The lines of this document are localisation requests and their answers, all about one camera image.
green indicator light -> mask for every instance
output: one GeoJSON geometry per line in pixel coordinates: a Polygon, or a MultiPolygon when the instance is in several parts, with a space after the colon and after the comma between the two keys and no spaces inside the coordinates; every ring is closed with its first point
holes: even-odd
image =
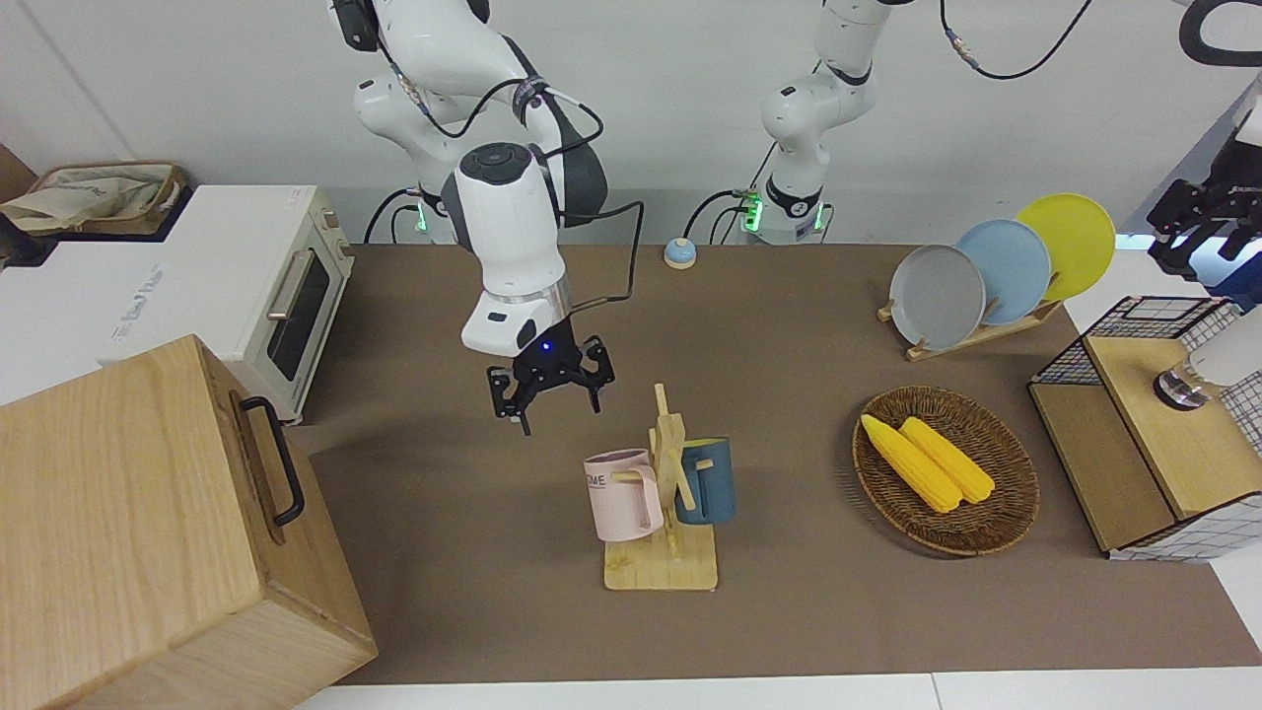
{"type": "Polygon", "coordinates": [[[745,208],[745,231],[757,232],[762,224],[762,198],[757,194],[750,195],[750,206],[745,208]]]}

gray plate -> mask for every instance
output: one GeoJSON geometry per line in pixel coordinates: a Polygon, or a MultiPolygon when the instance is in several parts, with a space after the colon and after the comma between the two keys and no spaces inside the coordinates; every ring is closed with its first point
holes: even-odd
{"type": "Polygon", "coordinates": [[[893,324],[912,344],[946,349],[964,340],[986,310],[982,272],[954,246],[921,246],[899,264],[890,282],[893,324]]]}

black handle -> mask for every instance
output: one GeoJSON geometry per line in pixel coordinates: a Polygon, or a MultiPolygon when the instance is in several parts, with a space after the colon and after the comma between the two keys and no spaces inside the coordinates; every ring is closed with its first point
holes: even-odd
{"type": "Polygon", "coordinates": [[[1205,44],[1200,28],[1205,18],[1223,5],[1239,3],[1242,5],[1262,6],[1262,0],[1194,0],[1179,23],[1179,44],[1184,53],[1201,64],[1215,67],[1262,67],[1262,52],[1239,52],[1220,49],[1205,44]]]}
{"type": "Polygon", "coordinates": [[[298,480],[298,472],[294,469],[294,460],[289,458],[289,446],[285,444],[285,434],[280,429],[280,417],[276,416],[276,409],[268,402],[266,397],[250,397],[241,401],[241,411],[249,412],[250,410],[257,410],[262,407],[264,414],[268,415],[268,425],[271,428],[271,439],[276,441],[276,451],[280,454],[280,465],[285,469],[285,480],[289,482],[289,494],[293,496],[294,502],[281,511],[271,522],[276,523],[278,528],[283,528],[289,523],[298,520],[298,516],[303,515],[303,508],[307,507],[307,499],[303,497],[303,484],[298,480]]]}

white wall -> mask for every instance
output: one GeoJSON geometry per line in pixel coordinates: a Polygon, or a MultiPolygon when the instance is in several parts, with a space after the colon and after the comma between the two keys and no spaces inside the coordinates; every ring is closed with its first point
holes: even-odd
{"type": "MultiPolygon", "coordinates": [[[[996,71],[1041,55],[1076,6],[948,3],[996,71]]],[[[814,0],[496,0],[492,24],[602,113],[611,184],[660,202],[649,222],[660,240],[699,195],[748,180],[767,145],[758,105],[813,64],[818,11],[814,0]]],[[[954,240],[1054,190],[1124,218],[1254,73],[1185,58],[1181,11],[1097,3],[1047,67],[992,82],[949,49],[936,3],[896,8],[877,50],[881,101],[827,139],[832,236],[954,240]]],[[[203,183],[314,182],[352,224],[409,180],[403,153],[350,106],[382,63],[342,44],[323,0],[0,0],[0,141],[37,172],[134,154],[179,160],[203,183]]]]}

blue plate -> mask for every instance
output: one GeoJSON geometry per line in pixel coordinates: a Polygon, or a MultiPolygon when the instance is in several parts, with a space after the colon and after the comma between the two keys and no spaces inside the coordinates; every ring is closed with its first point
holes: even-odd
{"type": "Polygon", "coordinates": [[[986,281],[986,301],[998,299],[982,318],[1002,325],[1034,310],[1051,279],[1051,257],[1035,231],[1016,219],[991,219],[968,230],[955,245],[986,281]]]}

